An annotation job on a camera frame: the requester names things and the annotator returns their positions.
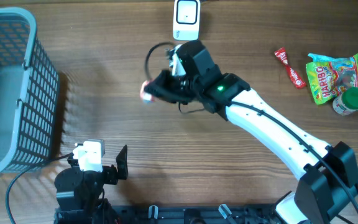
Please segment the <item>gray basket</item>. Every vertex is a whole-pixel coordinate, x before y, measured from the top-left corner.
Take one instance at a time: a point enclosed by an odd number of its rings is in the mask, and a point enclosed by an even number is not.
[[[0,172],[49,159],[58,90],[34,16],[17,7],[0,9]]]

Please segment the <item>laundry basket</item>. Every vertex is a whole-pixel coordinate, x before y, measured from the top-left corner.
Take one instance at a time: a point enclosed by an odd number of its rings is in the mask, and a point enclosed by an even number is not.
[[[58,90],[58,73],[37,38],[34,16],[0,8],[0,172],[49,159]]]

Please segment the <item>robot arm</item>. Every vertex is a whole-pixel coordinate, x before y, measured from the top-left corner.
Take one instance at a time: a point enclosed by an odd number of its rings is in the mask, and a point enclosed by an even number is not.
[[[245,129],[278,156],[299,180],[296,193],[286,195],[272,208],[280,219],[290,224],[304,220],[329,223],[358,195],[358,167],[349,146],[340,142],[332,147],[295,126],[244,80],[222,74],[199,40],[176,46],[167,55],[172,73],[163,70],[144,91],[169,103],[199,101],[207,111]]]

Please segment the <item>red candy wrapper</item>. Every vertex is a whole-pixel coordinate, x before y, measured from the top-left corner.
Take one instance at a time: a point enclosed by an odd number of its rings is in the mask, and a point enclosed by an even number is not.
[[[305,81],[303,81],[302,78],[299,76],[298,72],[292,69],[288,64],[288,57],[287,57],[287,53],[285,52],[285,49],[282,47],[278,49],[276,52],[274,52],[274,54],[278,59],[280,59],[281,63],[283,63],[285,69],[288,72],[288,76],[291,78],[291,81],[295,85],[295,87],[298,89],[305,87],[306,86]]]

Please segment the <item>small jar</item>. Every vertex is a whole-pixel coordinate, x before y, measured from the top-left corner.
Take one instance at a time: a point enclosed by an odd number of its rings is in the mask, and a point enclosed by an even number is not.
[[[340,115],[348,115],[358,110],[358,88],[352,87],[335,98],[334,111]]]

